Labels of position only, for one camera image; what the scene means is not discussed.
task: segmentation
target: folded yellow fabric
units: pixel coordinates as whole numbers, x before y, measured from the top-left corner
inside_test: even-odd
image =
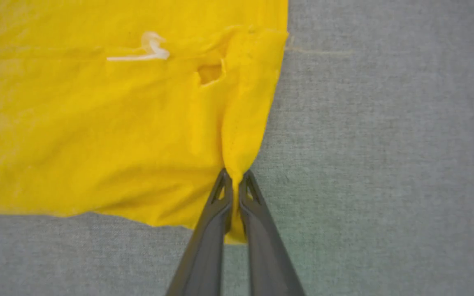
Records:
[[[258,153],[286,17],[286,0],[0,0],[0,214],[195,227],[219,170],[237,192]]]

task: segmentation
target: gray fabric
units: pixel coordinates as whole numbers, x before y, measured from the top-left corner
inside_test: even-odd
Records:
[[[253,169],[308,295],[474,295],[474,1],[292,0],[288,29]],[[163,295],[190,233],[0,217],[0,295]]]

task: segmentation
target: gray fabric surface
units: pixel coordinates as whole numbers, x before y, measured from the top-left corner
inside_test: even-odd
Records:
[[[474,1],[292,0],[288,30],[253,169],[308,295],[474,295]],[[0,295],[163,295],[190,234],[0,217]]]

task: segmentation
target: yellow cloth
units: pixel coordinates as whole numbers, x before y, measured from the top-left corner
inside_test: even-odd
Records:
[[[195,227],[258,153],[286,19],[286,0],[0,0],[0,214]],[[168,58],[107,59],[151,53],[144,32]]]

